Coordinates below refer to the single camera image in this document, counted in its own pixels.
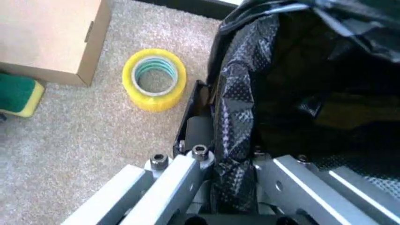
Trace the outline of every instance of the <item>packing tape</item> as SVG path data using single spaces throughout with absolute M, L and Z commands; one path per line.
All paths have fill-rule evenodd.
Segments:
M 138 85 L 140 76 L 149 70 L 158 69 L 172 78 L 172 85 L 165 91 L 153 93 Z M 122 71 L 122 84 L 130 99 L 141 109 L 161 112 L 175 106 L 185 90 L 186 69 L 181 60 L 163 49 L 145 49 L 135 53 L 126 62 Z

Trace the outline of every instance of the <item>beige carpet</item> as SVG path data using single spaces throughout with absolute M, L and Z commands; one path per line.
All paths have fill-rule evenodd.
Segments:
M 34 116 L 0 123 L 0 224 L 59 224 L 126 164 L 171 154 L 194 81 L 206 78 L 219 21 L 135 1 L 110 1 L 112 19 L 90 88 L 49 83 Z M 144 48 L 181 58 L 188 84 L 173 109 L 145 112 L 121 84 Z

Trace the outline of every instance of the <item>gray metal bar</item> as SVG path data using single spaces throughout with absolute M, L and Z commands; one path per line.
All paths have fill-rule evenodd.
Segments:
M 116 224 L 153 184 L 150 171 L 125 166 L 99 191 L 70 215 L 62 225 Z
M 186 212 L 203 182 L 199 162 L 178 155 L 121 225 L 165 225 L 176 212 Z
M 346 167 L 318 176 L 380 224 L 400 224 L 400 202 Z
M 256 168 L 259 184 L 286 214 L 304 210 L 319 224 L 377 224 L 291 156 Z

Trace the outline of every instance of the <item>green sponge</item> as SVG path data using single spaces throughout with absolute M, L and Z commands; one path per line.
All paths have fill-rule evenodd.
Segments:
M 32 78 L 0 73 L 0 112 L 29 117 L 44 88 Z

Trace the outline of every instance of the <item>cardboard box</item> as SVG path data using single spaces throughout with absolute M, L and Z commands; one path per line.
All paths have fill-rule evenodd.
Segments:
M 89 86 L 109 21 L 107 0 L 1 0 L 0 71 Z

